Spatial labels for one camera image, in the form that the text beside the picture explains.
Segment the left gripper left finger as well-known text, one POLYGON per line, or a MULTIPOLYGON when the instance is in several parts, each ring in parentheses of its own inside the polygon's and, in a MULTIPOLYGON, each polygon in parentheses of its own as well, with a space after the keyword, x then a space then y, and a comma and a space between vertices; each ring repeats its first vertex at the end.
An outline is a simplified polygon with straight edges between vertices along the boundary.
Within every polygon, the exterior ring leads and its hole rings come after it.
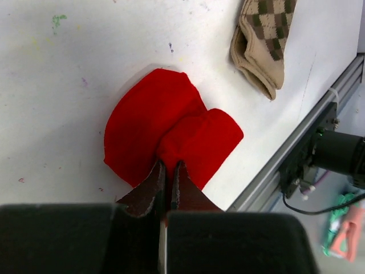
POLYGON ((1 207, 2 273, 161 273, 165 166, 115 203, 1 207))

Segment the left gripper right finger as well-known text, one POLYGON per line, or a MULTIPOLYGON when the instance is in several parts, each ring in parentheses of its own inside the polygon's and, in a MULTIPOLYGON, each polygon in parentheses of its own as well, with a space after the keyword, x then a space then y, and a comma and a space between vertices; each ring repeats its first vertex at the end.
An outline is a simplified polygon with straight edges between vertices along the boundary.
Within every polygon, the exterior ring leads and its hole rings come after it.
POLYGON ((167 273, 319 273, 297 218, 215 211, 184 162, 175 169, 167 222, 167 273))

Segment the red sock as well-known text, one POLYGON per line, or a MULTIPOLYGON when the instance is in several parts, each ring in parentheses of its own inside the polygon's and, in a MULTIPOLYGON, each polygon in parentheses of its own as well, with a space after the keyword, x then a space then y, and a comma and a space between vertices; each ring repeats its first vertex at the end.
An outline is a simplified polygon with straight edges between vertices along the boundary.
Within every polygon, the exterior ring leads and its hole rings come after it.
POLYGON ((226 112, 207 109, 187 74, 157 68, 113 110, 104 134, 105 164, 131 187, 161 160, 169 178, 184 162, 203 189, 244 134, 226 112))

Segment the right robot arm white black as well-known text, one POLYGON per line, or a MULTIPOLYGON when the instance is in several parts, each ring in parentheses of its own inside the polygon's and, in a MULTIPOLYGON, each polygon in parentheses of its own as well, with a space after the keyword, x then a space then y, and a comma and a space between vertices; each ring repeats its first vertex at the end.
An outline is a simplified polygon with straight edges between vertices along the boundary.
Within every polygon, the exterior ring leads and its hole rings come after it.
POLYGON ((364 189, 364 137, 336 131, 317 132, 311 141, 310 164, 349 176, 364 189))

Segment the beige argyle sock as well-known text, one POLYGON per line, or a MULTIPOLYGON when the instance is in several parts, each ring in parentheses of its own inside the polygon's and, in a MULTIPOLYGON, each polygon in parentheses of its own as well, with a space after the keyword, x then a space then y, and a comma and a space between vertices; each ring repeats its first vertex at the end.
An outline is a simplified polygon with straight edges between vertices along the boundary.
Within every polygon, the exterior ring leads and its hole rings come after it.
POLYGON ((284 51, 296 4, 296 0, 245 1, 231 41, 235 67, 270 100, 283 86, 284 51))

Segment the aluminium rail frame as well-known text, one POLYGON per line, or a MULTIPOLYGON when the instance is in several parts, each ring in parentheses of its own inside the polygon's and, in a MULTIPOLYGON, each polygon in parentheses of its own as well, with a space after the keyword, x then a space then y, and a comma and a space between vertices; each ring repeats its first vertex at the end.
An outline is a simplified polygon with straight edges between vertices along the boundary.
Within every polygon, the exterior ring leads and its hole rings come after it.
MULTIPOLYGON (((339 95, 338 104, 344 104, 344 100, 350 98, 360 85, 363 76, 363 66, 364 54, 359 53, 332 85, 332 88, 339 95)), ((298 143, 304 139, 313 125, 318 123, 320 118, 325 117, 325 111, 334 102, 335 94, 330 90, 326 91, 324 96, 306 115, 283 145, 280 146, 264 168, 260 170, 258 175, 232 203, 228 208, 229 212, 262 211, 266 206, 270 205, 269 200, 275 199, 280 195, 281 173, 279 170, 282 163, 294 151, 298 143)))

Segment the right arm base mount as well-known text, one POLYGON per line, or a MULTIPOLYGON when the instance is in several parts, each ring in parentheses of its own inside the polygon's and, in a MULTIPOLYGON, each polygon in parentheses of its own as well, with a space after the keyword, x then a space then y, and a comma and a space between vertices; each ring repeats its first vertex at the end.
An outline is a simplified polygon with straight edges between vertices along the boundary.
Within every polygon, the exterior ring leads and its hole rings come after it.
POLYGON ((336 118, 337 104, 335 102, 331 102, 317 117, 317 119, 312 122, 310 127, 305 131, 287 158, 281 164, 279 168, 279 186, 285 198, 291 198, 310 169, 312 151, 318 133, 322 133, 326 130, 334 131, 335 125, 333 121, 336 118))

